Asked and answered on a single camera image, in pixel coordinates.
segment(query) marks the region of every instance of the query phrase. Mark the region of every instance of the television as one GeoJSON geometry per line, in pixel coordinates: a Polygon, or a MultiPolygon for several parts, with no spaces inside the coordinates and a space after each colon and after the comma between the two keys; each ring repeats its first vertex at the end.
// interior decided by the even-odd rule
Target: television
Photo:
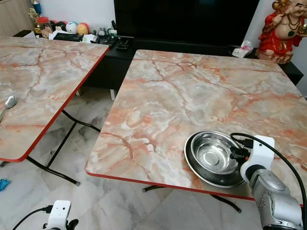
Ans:
{"type": "Polygon", "coordinates": [[[118,36],[241,45],[259,0],[114,0],[118,36]]]}

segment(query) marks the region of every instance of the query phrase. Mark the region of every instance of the floor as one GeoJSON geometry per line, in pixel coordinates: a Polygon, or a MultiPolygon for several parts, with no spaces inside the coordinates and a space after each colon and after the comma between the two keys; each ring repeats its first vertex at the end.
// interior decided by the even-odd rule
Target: floor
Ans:
{"type": "MultiPolygon", "coordinates": [[[[102,127],[112,106],[109,90],[84,88],[65,108],[72,116],[102,127]]],[[[45,164],[62,141],[72,121],[60,115],[30,154],[45,164]]],[[[76,230],[260,230],[252,201],[230,199],[242,213],[206,194],[157,189],[142,192],[144,184],[89,176],[84,171],[98,133],[77,125],[51,168],[81,182],[75,186],[38,169],[28,161],[0,168],[0,178],[11,183],[0,192],[0,230],[11,230],[29,212],[70,200],[69,220],[79,219],[76,230]]],[[[19,230],[40,230],[48,214],[29,217],[19,230]]]]}

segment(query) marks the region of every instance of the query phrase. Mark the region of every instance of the table top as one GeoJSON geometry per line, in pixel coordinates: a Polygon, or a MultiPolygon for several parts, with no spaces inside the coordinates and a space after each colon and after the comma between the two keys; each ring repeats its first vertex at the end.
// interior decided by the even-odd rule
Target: table top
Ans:
{"type": "MultiPolygon", "coordinates": [[[[252,199],[199,179],[184,157],[202,130],[273,137],[307,181],[307,102],[266,60],[138,50],[89,156],[89,175],[252,199]]],[[[277,158],[275,174],[301,202],[296,179],[277,158]]]]}
{"type": "Polygon", "coordinates": [[[103,58],[108,46],[0,37],[0,160],[23,161],[103,58]]]}

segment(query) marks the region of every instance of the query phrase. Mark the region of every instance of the metal bowl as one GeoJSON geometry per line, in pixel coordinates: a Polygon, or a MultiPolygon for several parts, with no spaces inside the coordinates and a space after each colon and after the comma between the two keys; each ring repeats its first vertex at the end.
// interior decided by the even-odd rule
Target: metal bowl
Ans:
{"type": "Polygon", "coordinates": [[[216,131],[200,132],[191,142],[198,164],[216,174],[230,174],[238,167],[236,160],[230,159],[230,147],[239,148],[229,136],[216,131]]]}
{"type": "MultiPolygon", "coordinates": [[[[219,132],[212,132],[211,133],[217,134],[217,135],[225,135],[223,133],[219,133],[219,132]]],[[[222,174],[218,174],[218,173],[214,173],[210,170],[207,170],[206,168],[204,168],[201,164],[198,163],[198,161],[196,160],[196,158],[194,157],[194,154],[192,153],[192,141],[196,138],[196,137],[201,137],[201,135],[204,134],[204,132],[198,132],[195,133],[193,135],[191,135],[185,144],[185,158],[187,160],[187,163],[189,165],[189,167],[192,169],[192,171],[199,177],[201,178],[203,181],[212,184],[214,186],[217,187],[221,187],[221,188],[231,188],[231,187],[235,187],[237,185],[243,184],[245,181],[243,180],[243,178],[241,177],[240,174],[240,169],[238,167],[238,165],[236,165],[236,168],[234,168],[234,170],[228,170],[232,171],[229,172],[228,174],[226,174],[225,172],[227,172],[227,170],[223,171],[222,174]]]]}

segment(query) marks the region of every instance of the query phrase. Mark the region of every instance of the red table edge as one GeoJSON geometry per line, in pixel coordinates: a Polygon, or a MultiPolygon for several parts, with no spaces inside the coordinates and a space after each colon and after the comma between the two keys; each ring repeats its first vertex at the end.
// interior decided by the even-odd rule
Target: red table edge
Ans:
{"type": "Polygon", "coordinates": [[[38,142],[41,140],[41,138],[44,136],[44,134],[47,132],[47,130],[50,128],[50,126],[53,124],[53,122],[58,118],[59,114],[62,112],[62,110],[66,107],[68,102],[74,97],[76,92],[81,88],[81,86],[84,84],[86,79],[90,76],[90,74],[93,72],[93,70],[97,67],[97,65],[100,63],[100,61],[105,57],[107,52],[110,50],[110,47],[108,47],[103,55],[96,61],[96,63],[93,65],[91,70],[87,73],[87,75],[82,79],[82,81],[79,83],[77,88],[71,93],[71,95],[67,98],[67,100],[64,102],[64,104],[61,106],[61,108],[56,112],[56,114],[51,118],[49,123],[45,126],[45,128],[41,131],[41,133],[38,135],[38,137],[35,139],[35,141],[32,143],[32,145],[29,147],[29,149],[25,152],[23,156],[21,156],[18,159],[6,159],[6,158],[0,158],[2,161],[8,161],[8,162],[22,162],[25,160],[27,156],[30,155],[32,150],[35,148],[35,146],[38,144],[38,142]]]}
{"type": "Polygon", "coordinates": [[[161,186],[161,187],[166,187],[166,188],[174,188],[174,189],[180,189],[180,190],[197,192],[197,193],[205,193],[205,194],[209,194],[209,195],[217,195],[217,196],[224,196],[224,197],[230,197],[230,198],[236,198],[236,199],[242,199],[242,200],[252,200],[252,201],[255,201],[254,198],[248,197],[248,196],[231,195],[231,194],[225,194],[225,193],[216,193],[216,192],[211,192],[211,191],[204,191],[204,190],[200,190],[200,189],[186,188],[186,187],[180,187],[180,186],[175,186],[175,185],[168,185],[168,184],[160,184],[160,183],[154,183],[154,182],[139,181],[139,180],[128,179],[128,178],[123,178],[123,177],[117,177],[117,176],[101,175],[101,174],[91,173],[91,172],[87,171],[86,169],[84,169],[84,170],[90,176],[96,176],[96,177],[102,177],[102,178],[114,179],[114,180],[120,180],[120,181],[135,182],[135,183],[147,184],[147,185],[150,184],[150,185],[156,185],[156,186],[161,186]]]}

